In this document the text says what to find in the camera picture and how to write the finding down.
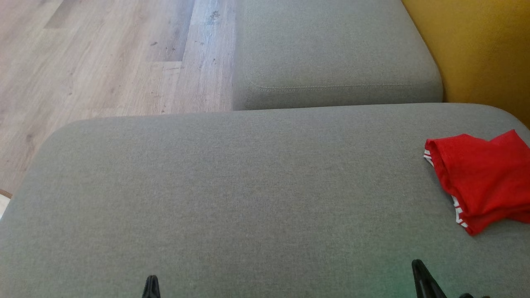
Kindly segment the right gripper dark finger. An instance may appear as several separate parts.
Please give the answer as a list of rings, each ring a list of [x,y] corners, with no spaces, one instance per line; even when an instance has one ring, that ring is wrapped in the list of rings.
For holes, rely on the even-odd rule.
[[[420,259],[414,259],[411,266],[417,298],[447,298]]]

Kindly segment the white mat brown edge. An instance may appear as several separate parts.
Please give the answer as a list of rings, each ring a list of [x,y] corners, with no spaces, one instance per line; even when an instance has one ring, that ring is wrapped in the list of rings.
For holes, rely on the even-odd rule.
[[[8,204],[10,203],[12,194],[4,189],[0,189],[0,219],[2,218]]]

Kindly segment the small grey sofa cushion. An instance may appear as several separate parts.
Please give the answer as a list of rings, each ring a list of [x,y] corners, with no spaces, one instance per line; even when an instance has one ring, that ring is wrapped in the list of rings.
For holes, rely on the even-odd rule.
[[[233,110],[441,103],[401,0],[237,0]]]

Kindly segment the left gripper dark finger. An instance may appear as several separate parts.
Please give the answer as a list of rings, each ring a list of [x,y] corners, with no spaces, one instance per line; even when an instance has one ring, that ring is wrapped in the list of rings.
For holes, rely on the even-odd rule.
[[[150,275],[147,277],[142,298],[161,298],[157,275]]]

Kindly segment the large grey sofa seat cushion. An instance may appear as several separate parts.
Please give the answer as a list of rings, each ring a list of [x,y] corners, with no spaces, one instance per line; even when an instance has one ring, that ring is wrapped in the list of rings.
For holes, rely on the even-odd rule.
[[[469,236],[426,139],[530,131],[480,104],[76,121],[40,147],[0,219],[0,298],[416,294],[530,298],[530,225]]]

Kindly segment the mustard yellow sofa cushion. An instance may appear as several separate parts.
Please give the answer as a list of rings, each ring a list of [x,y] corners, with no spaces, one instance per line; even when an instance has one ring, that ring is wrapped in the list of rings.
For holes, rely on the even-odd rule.
[[[530,0],[402,0],[447,103],[486,104],[530,128]]]

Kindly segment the red jersey white sleeves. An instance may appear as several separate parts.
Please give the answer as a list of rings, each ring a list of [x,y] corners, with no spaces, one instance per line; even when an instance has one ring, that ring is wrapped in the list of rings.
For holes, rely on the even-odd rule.
[[[515,130],[490,141],[461,134],[426,140],[443,190],[467,217],[530,211],[530,146]]]

